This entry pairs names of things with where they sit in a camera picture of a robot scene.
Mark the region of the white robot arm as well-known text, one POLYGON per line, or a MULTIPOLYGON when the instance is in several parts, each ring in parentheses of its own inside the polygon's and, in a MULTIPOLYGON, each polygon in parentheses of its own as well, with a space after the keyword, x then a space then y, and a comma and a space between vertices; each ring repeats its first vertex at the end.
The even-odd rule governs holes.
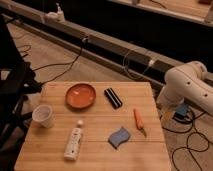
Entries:
POLYGON ((169 69, 164 76, 165 85, 157 103, 170 108, 177 107, 188 99, 213 115, 213 87, 204 82, 206 76, 207 68, 199 61, 169 69))

